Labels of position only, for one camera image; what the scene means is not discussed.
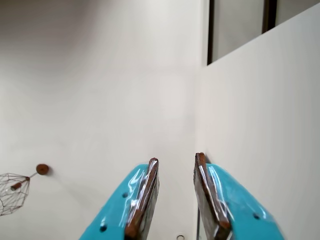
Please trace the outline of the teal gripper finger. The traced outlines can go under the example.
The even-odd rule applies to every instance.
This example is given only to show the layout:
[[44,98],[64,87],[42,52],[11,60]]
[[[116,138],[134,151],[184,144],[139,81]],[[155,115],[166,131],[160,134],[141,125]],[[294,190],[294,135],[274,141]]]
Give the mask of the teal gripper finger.
[[81,240],[146,240],[159,193],[159,160],[137,165],[119,184]]
[[196,153],[193,183],[208,240],[282,240],[273,216],[235,178]]

